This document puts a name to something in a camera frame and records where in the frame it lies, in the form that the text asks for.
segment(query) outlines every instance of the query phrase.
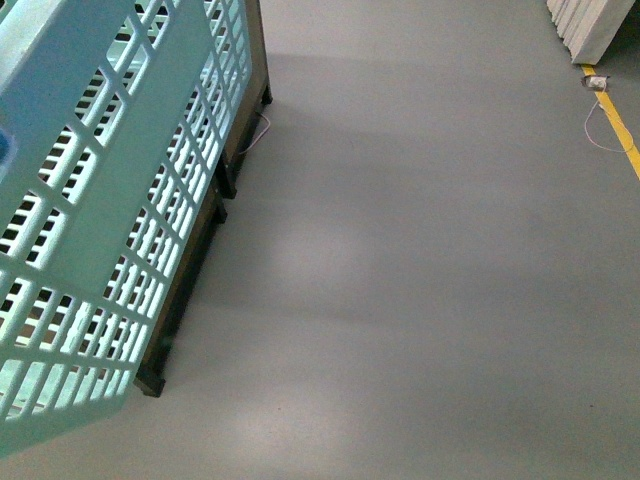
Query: gray floor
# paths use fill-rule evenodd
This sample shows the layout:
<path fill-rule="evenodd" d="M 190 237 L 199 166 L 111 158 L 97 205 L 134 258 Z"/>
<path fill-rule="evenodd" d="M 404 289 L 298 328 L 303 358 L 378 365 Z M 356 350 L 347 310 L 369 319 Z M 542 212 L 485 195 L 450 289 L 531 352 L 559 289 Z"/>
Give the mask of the gray floor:
<path fill-rule="evenodd" d="M 640 184 L 544 2 L 263 14 L 273 130 L 165 394 L 0 477 L 639 478 Z"/>

